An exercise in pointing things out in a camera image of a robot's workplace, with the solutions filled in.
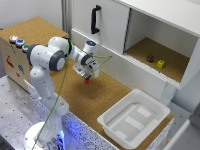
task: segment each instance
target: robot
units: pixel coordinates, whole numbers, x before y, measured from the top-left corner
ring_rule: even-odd
[[[86,80],[89,80],[91,76],[98,77],[99,63],[92,56],[95,45],[94,42],[87,41],[82,51],[67,38],[53,37],[49,40],[47,47],[33,44],[28,48],[27,58],[33,66],[30,72],[31,81],[39,95],[41,104],[48,110],[45,114],[46,118],[58,96],[55,93],[55,85],[49,70],[58,72],[63,69],[66,62],[65,59],[68,57],[77,62],[73,69],[80,76]],[[62,97],[59,97],[55,109],[43,127],[39,138],[39,131],[44,123],[36,124],[27,131],[24,142],[25,150],[32,149],[37,138],[38,142],[34,150],[65,150],[62,116],[66,115],[68,111],[69,104]]]

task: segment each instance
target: door handle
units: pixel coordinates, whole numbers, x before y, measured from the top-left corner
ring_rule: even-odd
[[[92,21],[91,21],[91,31],[92,34],[98,33],[100,30],[96,28],[96,12],[101,10],[101,7],[96,5],[96,8],[92,10]]]

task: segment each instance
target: white tray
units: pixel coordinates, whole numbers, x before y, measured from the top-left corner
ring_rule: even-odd
[[[134,89],[97,121],[105,133],[122,147],[135,149],[169,113],[169,108]]]

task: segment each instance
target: cork surface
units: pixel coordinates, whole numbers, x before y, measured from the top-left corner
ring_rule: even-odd
[[[149,38],[144,38],[142,41],[125,51],[125,53],[178,82],[181,82],[190,60],[188,57],[183,56]],[[154,62],[150,63],[146,60],[149,55],[154,56]],[[165,66],[163,68],[157,67],[159,60],[165,61]]]
[[[9,36],[14,34],[24,39],[27,44],[38,43],[41,45],[46,45],[53,36],[61,37],[68,35],[39,17],[0,31],[0,36],[7,41],[9,41]],[[90,83],[85,84],[83,78],[73,70],[72,67],[74,64],[75,61],[69,60],[61,96],[69,103],[72,113],[116,145],[120,150],[123,149],[104,133],[102,126],[97,122],[97,118],[131,92],[131,89],[101,71],[98,78],[91,78]],[[64,71],[65,69],[60,72],[50,72],[56,86],[56,93],[59,92]],[[146,149],[172,119],[172,115],[165,118],[138,147],[138,150]]]
[[[35,17],[4,30],[0,30],[0,36],[7,42],[9,42],[11,35],[17,35],[20,39],[24,39],[26,44],[29,45],[46,45],[53,36],[68,36],[66,32],[40,17]]]

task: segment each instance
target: green cord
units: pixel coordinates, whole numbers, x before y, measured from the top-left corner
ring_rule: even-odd
[[[57,96],[57,98],[56,98],[56,102],[55,102],[55,104],[54,104],[54,106],[53,106],[51,112],[49,113],[49,115],[48,115],[48,117],[47,117],[47,119],[46,119],[44,125],[43,125],[42,128],[41,128],[41,130],[40,130],[40,132],[39,132],[39,135],[38,135],[38,137],[37,137],[37,139],[36,139],[36,141],[35,141],[35,143],[34,143],[34,145],[33,145],[32,150],[34,149],[36,143],[38,142],[38,139],[39,139],[39,137],[40,137],[40,135],[41,135],[41,133],[42,133],[42,131],[43,131],[43,129],[44,129],[44,126],[46,125],[46,123],[47,123],[47,121],[49,120],[51,114],[53,113],[53,110],[55,109],[56,104],[57,104],[57,102],[58,102],[58,99],[59,99],[59,97],[60,97],[60,93],[61,93],[61,91],[62,91],[64,82],[65,82],[65,77],[66,77],[67,68],[68,68],[68,60],[69,60],[69,42],[68,42],[68,44],[67,44],[67,49],[68,49],[68,52],[67,52],[67,63],[66,63],[66,67],[65,67],[65,73],[64,73],[63,81],[62,81],[62,84],[61,84],[61,87],[60,87],[58,96]],[[105,64],[109,59],[111,59],[111,58],[113,57],[113,55],[110,55],[110,56],[96,56],[96,55],[89,54],[89,53],[85,52],[85,51],[82,50],[82,49],[80,49],[80,50],[83,51],[84,53],[86,53],[86,54],[92,56],[92,57],[96,57],[96,58],[108,58],[106,61],[104,61],[101,65],[99,65],[99,67],[97,67],[97,68],[92,72],[91,76],[92,76],[103,64]]]
[[[68,52],[67,52],[67,63],[66,63],[64,78],[63,78],[63,81],[62,81],[62,84],[61,84],[61,87],[60,87],[60,91],[59,91],[59,93],[58,93],[58,96],[57,96],[57,98],[56,98],[56,102],[55,102],[55,104],[54,104],[54,106],[53,106],[53,108],[52,108],[50,114],[48,115],[48,117],[47,117],[47,119],[46,119],[44,125],[42,126],[42,129],[41,129],[40,132],[39,132],[39,135],[38,135],[38,137],[37,137],[37,139],[36,139],[36,141],[35,141],[35,143],[34,143],[34,145],[33,145],[32,150],[34,149],[36,143],[38,142],[38,139],[39,139],[39,137],[40,137],[40,135],[41,135],[41,133],[42,133],[42,131],[43,131],[43,129],[44,129],[44,126],[46,125],[46,123],[47,123],[47,121],[49,120],[51,114],[53,113],[53,110],[55,109],[56,104],[57,104],[57,102],[58,102],[58,99],[59,99],[59,97],[60,97],[60,93],[61,93],[61,91],[62,91],[64,82],[65,82],[65,77],[66,77],[66,74],[67,74],[68,60],[69,60],[69,43],[67,44],[67,49],[68,49]]]

